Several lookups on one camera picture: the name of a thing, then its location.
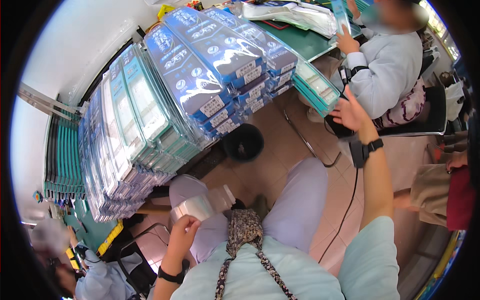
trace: lavender pants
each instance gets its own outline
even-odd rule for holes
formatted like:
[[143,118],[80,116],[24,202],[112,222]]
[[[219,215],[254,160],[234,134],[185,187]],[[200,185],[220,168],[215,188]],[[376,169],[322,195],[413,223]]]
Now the lavender pants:
[[[327,171],[320,160],[311,157],[297,163],[288,172],[285,188],[263,220],[264,235],[308,253],[322,217],[327,186]],[[203,182],[181,175],[170,185],[170,203],[174,207],[207,191]],[[204,262],[227,238],[228,220],[217,214],[202,222],[190,252],[198,263]]]

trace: light blue shirt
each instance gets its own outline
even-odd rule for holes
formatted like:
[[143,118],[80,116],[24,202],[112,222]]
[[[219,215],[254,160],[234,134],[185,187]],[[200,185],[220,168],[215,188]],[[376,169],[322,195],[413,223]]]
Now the light blue shirt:
[[[354,22],[362,25],[360,19]],[[351,70],[368,67],[352,77],[349,87],[370,118],[376,119],[412,90],[420,75],[423,48],[416,32],[387,35],[368,28],[361,32],[368,42],[360,52],[349,53],[342,65]],[[343,89],[339,72],[334,72],[330,81]]]
[[[77,300],[127,300],[135,294],[133,287],[127,283],[117,262],[105,263],[91,250],[85,251],[87,275],[78,279],[75,287]],[[130,273],[142,263],[142,258],[134,253],[121,259],[125,269]]]
[[[399,267],[393,237],[391,218],[381,216],[368,224],[347,247],[338,279],[306,253],[271,237],[264,238],[262,248],[298,299],[340,300],[345,294],[348,300],[396,300],[400,299],[396,289]],[[256,252],[250,244],[240,248],[228,269],[224,300],[286,299],[282,289],[261,265]],[[220,267],[228,257],[224,242],[206,262],[187,273],[171,300],[213,299]]]

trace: hand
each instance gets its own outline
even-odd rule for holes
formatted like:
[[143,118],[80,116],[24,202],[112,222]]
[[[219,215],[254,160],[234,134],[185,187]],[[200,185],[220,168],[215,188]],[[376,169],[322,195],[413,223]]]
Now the hand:
[[348,33],[348,28],[345,26],[345,24],[342,24],[342,28],[343,35],[338,32],[336,33],[336,36],[338,37],[336,40],[337,47],[345,54],[360,52],[360,43],[354,40],[350,33]]
[[352,12],[353,18],[358,19],[360,17],[360,11],[357,7],[355,0],[347,0],[348,9]]
[[170,233],[167,254],[169,257],[180,258],[187,254],[193,244],[193,238],[197,233],[201,222],[193,216],[183,216],[173,225]]
[[334,117],[333,121],[355,132],[364,124],[371,123],[373,126],[372,120],[360,103],[357,102],[348,85],[345,86],[344,95],[347,96],[349,101],[344,98],[338,99],[335,110],[330,113],[330,115]]
[[447,171],[451,171],[453,168],[460,168],[466,165],[464,152],[453,152],[452,158],[446,163]]
[[78,244],[78,239],[77,236],[75,235],[75,230],[73,229],[72,226],[68,226],[68,232],[70,233],[70,244],[72,244],[72,247],[76,247]]

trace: light blue jacket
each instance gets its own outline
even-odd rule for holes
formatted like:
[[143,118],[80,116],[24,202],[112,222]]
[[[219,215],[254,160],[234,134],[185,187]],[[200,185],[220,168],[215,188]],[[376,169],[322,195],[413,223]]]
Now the light blue jacket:
[[[127,300],[135,294],[117,262],[106,264],[91,250],[85,251],[85,258],[88,270],[87,275],[77,281],[75,288],[77,300]],[[142,258],[134,253],[122,258],[121,261],[130,274],[142,263]]]

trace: black trash bin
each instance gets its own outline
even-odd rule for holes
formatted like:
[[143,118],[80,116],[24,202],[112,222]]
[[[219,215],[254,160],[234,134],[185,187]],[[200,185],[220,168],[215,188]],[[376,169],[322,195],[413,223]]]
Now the black trash bin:
[[258,128],[245,123],[227,134],[222,143],[228,157],[246,163],[260,155],[264,148],[264,137]]

